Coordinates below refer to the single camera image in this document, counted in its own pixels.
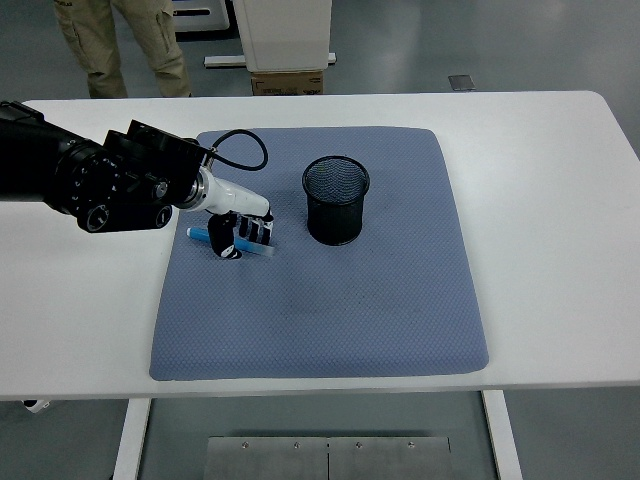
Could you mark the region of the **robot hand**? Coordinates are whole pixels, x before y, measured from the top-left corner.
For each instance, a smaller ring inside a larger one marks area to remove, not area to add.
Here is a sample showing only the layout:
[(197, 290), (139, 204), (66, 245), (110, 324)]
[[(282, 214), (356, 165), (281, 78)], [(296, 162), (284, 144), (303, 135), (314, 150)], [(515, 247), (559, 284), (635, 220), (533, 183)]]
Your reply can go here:
[(205, 175), (205, 182), (202, 207), (210, 214), (207, 231), (214, 253), (223, 259), (240, 258), (235, 232), (251, 245), (258, 245), (260, 253), (269, 249), (274, 222), (269, 201), (212, 174)]

